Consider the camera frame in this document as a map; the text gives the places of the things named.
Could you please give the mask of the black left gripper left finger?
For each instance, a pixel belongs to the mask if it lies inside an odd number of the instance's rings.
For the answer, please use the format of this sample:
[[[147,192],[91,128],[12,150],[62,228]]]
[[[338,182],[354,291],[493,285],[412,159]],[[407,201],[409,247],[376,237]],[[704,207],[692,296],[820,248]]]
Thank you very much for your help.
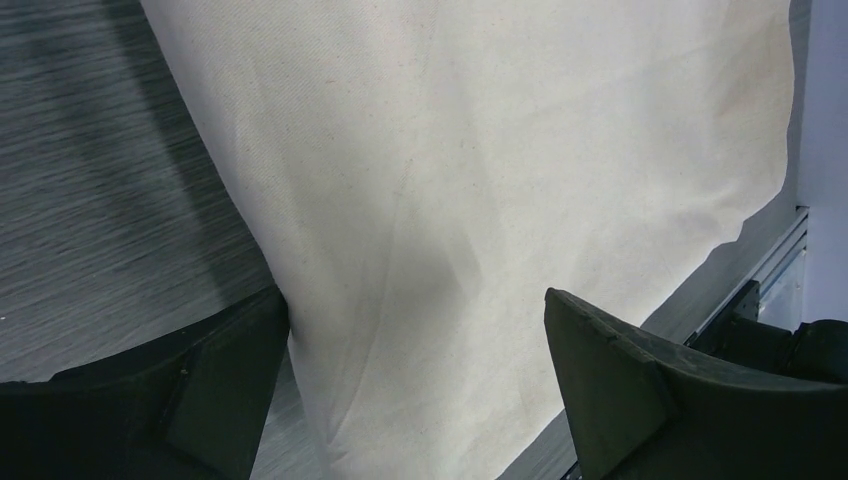
[[[1,386],[5,479],[246,479],[289,335],[275,287],[45,382]]]

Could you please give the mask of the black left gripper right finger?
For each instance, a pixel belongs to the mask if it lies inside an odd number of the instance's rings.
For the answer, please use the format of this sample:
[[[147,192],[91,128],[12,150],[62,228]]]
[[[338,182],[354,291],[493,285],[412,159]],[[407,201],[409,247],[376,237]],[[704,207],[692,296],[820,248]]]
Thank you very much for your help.
[[[843,479],[847,325],[743,316],[745,288],[684,344],[561,290],[544,323],[586,479]]]

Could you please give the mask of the cream cloth wrap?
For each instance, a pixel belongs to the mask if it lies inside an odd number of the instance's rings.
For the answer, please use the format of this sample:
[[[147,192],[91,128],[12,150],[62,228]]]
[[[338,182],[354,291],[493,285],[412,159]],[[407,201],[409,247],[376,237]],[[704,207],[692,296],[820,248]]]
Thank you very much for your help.
[[[494,479],[544,295],[644,322],[781,190],[786,1],[147,1],[333,479]]]

